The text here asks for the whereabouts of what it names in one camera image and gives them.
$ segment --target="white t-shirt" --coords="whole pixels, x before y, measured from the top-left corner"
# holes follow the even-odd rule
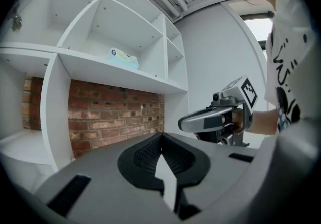
[[[300,106],[287,78],[317,42],[317,36],[315,22],[303,0],[276,0],[273,31],[266,42],[265,100],[278,109],[278,132],[300,120]]]

